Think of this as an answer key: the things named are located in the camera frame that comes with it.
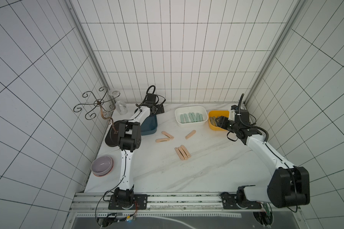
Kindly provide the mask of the mint knife vertical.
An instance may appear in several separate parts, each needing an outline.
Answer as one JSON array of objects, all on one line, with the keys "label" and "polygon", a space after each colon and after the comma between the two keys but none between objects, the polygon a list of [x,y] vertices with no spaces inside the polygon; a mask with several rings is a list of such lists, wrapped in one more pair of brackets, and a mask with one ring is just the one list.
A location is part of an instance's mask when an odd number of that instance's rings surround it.
[{"label": "mint knife vertical", "polygon": [[194,118],[193,118],[192,113],[188,113],[188,115],[189,115],[189,118],[190,118],[190,122],[194,122]]}]

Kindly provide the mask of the dark teal storage box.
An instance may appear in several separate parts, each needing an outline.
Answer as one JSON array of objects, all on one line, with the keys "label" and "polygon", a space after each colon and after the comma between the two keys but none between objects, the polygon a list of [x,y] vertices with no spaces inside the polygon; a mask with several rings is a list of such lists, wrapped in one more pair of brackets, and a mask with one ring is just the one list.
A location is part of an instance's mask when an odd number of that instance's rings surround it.
[{"label": "dark teal storage box", "polygon": [[157,131],[157,117],[152,113],[150,108],[142,111],[138,108],[135,110],[134,114],[136,115],[134,121],[138,123],[136,129],[138,136],[152,135]]}]

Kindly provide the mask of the white storage box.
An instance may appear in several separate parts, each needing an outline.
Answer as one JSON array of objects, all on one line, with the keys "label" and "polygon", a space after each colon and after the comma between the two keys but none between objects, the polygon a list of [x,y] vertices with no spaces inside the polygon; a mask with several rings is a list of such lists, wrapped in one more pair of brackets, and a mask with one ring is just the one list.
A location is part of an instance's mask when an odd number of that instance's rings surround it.
[{"label": "white storage box", "polygon": [[[189,113],[194,113],[197,116],[197,113],[202,115],[202,121],[192,122],[190,119]],[[186,114],[188,116],[188,122],[181,122],[181,115],[184,116]],[[206,109],[203,106],[187,106],[181,107],[175,110],[175,118],[179,127],[196,127],[202,126],[208,121],[208,114]]]}]

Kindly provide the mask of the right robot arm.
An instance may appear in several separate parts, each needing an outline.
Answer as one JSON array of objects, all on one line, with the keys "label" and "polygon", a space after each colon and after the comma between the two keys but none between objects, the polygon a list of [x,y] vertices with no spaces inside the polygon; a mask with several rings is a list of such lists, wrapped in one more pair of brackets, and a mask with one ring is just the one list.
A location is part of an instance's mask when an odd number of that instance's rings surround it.
[{"label": "right robot arm", "polygon": [[284,158],[268,143],[268,132],[257,126],[249,126],[242,121],[235,122],[220,116],[217,126],[236,134],[266,165],[271,180],[263,186],[240,186],[236,193],[236,204],[244,209],[251,202],[270,203],[276,208],[289,208],[310,203],[309,172],[297,167]]}]

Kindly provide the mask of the yellow storage box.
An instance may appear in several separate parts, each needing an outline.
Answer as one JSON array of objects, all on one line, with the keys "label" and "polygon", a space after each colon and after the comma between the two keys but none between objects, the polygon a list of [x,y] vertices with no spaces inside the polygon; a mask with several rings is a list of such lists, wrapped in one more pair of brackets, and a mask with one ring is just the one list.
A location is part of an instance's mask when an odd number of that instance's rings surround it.
[{"label": "yellow storage box", "polygon": [[212,110],[208,113],[208,121],[210,129],[214,131],[224,131],[224,129],[216,126],[215,119],[224,116],[229,118],[230,112],[228,110]]}]

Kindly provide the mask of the olive knife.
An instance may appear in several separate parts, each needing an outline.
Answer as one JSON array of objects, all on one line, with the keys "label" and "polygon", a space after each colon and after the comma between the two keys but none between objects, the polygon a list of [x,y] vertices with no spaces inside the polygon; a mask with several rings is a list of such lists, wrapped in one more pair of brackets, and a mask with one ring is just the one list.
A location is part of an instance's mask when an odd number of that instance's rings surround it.
[{"label": "olive knife", "polygon": [[212,126],[217,126],[217,124],[216,124],[216,117],[215,116],[211,116],[211,117],[209,117],[209,120],[210,120],[210,123],[211,123],[211,125]]}]

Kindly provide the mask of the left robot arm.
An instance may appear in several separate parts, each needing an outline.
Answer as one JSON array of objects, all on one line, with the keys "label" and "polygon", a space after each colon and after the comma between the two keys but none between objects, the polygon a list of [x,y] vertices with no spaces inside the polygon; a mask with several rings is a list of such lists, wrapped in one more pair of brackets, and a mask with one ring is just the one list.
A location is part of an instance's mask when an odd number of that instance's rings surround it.
[{"label": "left robot arm", "polygon": [[121,152],[121,173],[113,191],[112,203],[123,209],[135,205],[134,178],[132,175],[133,156],[141,145],[141,125],[151,115],[164,113],[163,105],[138,106],[131,118],[119,122],[117,146]]}]

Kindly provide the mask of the mint knife pair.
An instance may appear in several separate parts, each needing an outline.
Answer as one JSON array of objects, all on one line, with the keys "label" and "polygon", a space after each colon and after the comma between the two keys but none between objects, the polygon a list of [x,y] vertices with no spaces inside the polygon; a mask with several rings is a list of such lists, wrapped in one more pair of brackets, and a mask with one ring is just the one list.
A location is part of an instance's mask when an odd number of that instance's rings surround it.
[{"label": "mint knife pair", "polygon": [[185,119],[185,123],[189,123],[189,122],[190,122],[190,121],[189,121],[189,117],[188,117],[187,114],[184,114],[183,117],[184,117],[184,119]]}]

